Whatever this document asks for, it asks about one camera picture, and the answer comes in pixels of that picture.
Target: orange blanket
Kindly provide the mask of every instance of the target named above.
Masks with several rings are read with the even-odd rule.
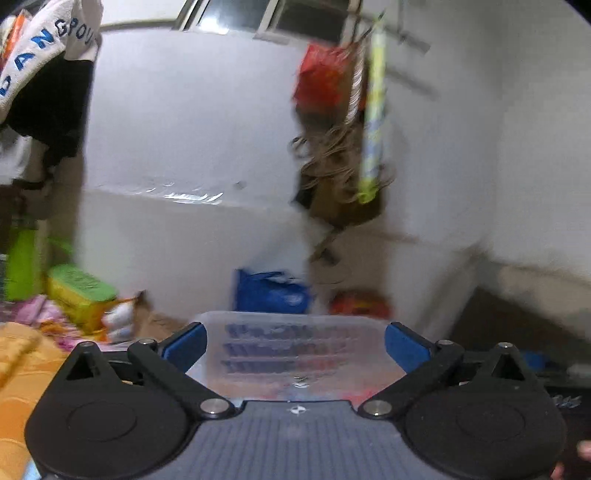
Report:
[[[0,480],[20,480],[30,460],[24,429],[66,355],[18,323],[0,325]]]

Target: red object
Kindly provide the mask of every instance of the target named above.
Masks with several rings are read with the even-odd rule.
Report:
[[[392,318],[392,309],[388,300],[378,293],[366,290],[348,290],[337,293],[330,302],[329,313],[383,320]]]
[[[6,62],[8,61],[10,54],[14,50],[14,46],[21,39],[22,31],[24,30],[24,28],[27,26],[28,23],[29,23],[28,12],[26,10],[22,10],[20,15],[17,17],[17,19],[12,24],[12,29],[10,30],[10,33],[8,34],[8,38],[7,38],[6,43],[4,45],[4,50],[2,51],[2,56],[0,58],[0,71],[6,65]]]
[[[300,66],[294,100],[303,112],[331,115],[345,101],[350,48],[308,45]]]

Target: blue plastic bag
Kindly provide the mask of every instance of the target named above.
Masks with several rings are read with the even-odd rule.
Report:
[[[236,312],[306,313],[311,300],[308,287],[285,272],[238,270]]]

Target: green lid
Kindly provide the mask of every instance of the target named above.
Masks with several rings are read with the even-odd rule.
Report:
[[[100,281],[75,265],[57,265],[49,271],[49,276],[90,301],[109,301],[117,298],[115,287]]]

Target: plastic container lid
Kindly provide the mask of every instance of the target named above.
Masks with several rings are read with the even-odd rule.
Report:
[[[208,312],[207,353],[189,375],[241,400],[349,400],[404,376],[386,353],[388,322],[350,316]]]

